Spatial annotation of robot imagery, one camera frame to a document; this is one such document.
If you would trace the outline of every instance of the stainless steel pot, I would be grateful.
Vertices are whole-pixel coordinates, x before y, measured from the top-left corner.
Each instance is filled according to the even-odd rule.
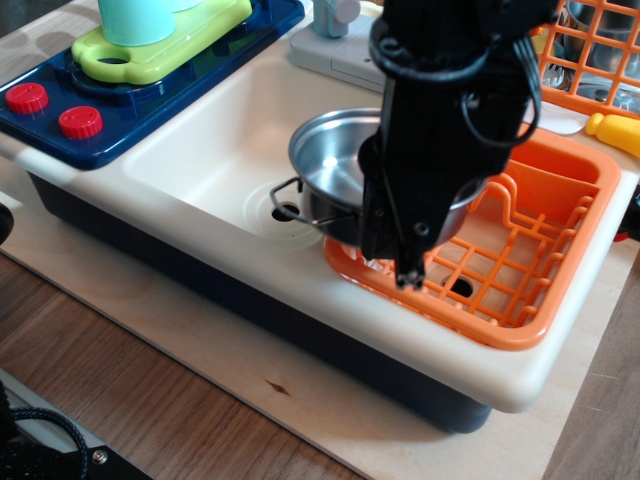
[[[609,0],[607,3],[635,9],[640,8],[640,0]],[[569,12],[574,28],[583,32],[589,30],[596,13],[595,7],[568,0],[567,11]],[[635,17],[630,15],[604,10],[598,22],[596,34],[605,38],[627,42],[635,20]],[[639,40],[637,39],[635,42],[636,45],[640,44],[638,42]],[[565,36],[564,48],[569,60],[578,61],[583,47],[584,40],[570,35]],[[623,54],[624,51],[619,48],[596,42],[591,45],[587,65],[606,72],[615,73],[620,65]],[[632,54],[629,57],[625,68],[625,75],[631,78],[640,77],[639,55]]]
[[[329,112],[300,126],[289,143],[289,158],[298,176],[278,185],[271,199],[287,218],[314,225],[340,242],[360,246],[364,176],[358,164],[362,143],[380,124],[380,109],[360,108]],[[300,214],[277,199],[278,191],[298,184]],[[449,209],[438,244],[455,235],[469,203],[486,181],[462,189]]]

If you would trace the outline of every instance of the orange dish rack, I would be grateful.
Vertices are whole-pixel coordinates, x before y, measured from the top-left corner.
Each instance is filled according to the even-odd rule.
[[[532,32],[543,99],[587,115],[640,117],[640,2],[561,0]]]
[[[343,277],[503,350],[548,331],[620,178],[605,154],[538,131],[472,203],[457,236],[425,255],[422,290],[397,290],[392,261],[325,241]]]

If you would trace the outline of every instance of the wood grain surface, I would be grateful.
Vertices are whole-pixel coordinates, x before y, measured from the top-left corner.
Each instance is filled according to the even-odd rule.
[[[640,256],[545,480],[640,478],[639,309]],[[154,478],[361,478],[2,255],[0,367]]]
[[[0,367],[153,478],[361,478],[3,255]]]

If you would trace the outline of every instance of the orange plastic drying rack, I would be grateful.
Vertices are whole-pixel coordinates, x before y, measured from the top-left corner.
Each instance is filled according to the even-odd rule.
[[[491,347],[527,349],[549,330],[619,179],[609,156],[538,131],[470,206],[465,226],[484,224],[499,248],[484,246],[477,235],[471,241],[463,227],[425,255],[427,277],[437,266],[448,272],[444,282],[428,278],[422,290],[400,291],[393,261],[367,261],[334,240],[325,241],[325,256],[343,277],[425,319]],[[442,255],[452,248],[458,259]],[[472,268],[478,261],[489,268]],[[455,287],[460,280],[476,285],[470,296]],[[496,297],[503,299],[499,309],[488,301]]]
[[[576,25],[572,25],[572,21],[566,9],[566,1],[561,0],[559,8],[559,21],[555,25],[547,25],[548,31],[547,41],[544,49],[539,54],[539,67],[541,75],[545,69],[558,65],[564,68],[572,75],[571,84],[564,89],[555,89],[548,86],[542,87],[543,99],[547,102],[560,105],[562,107],[581,112],[587,115],[593,115],[600,112],[604,114],[624,115],[632,118],[638,118],[639,115],[616,106],[616,94],[624,88],[640,89],[640,79],[632,78],[625,75],[627,65],[634,59],[638,61],[637,56],[640,55],[640,45],[637,43],[638,32],[640,31],[640,10],[623,5],[609,3],[606,0],[572,0],[594,9],[593,18],[589,28],[585,31]],[[629,31],[627,41],[614,40],[600,33],[600,21],[605,12],[613,12],[619,15],[628,16],[632,27]],[[563,39],[570,39],[573,42],[579,42],[582,45],[580,56],[577,60],[572,61],[564,58],[556,49],[556,42],[562,42]],[[606,45],[618,49],[621,53],[620,60],[612,71],[602,70],[590,66],[589,56],[592,49],[596,45]],[[584,81],[585,74],[592,75],[592,78],[610,82],[607,87],[608,95],[604,101],[596,101],[594,99],[578,95],[578,88]]]

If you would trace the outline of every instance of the wooden board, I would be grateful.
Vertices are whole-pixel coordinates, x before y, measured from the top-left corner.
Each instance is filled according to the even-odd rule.
[[[98,21],[76,0],[0,42],[9,80]],[[637,252],[615,245],[544,394],[447,435],[219,306],[47,214],[25,172],[0,160],[0,202],[16,217],[4,252],[369,478],[535,479],[553,452]]]

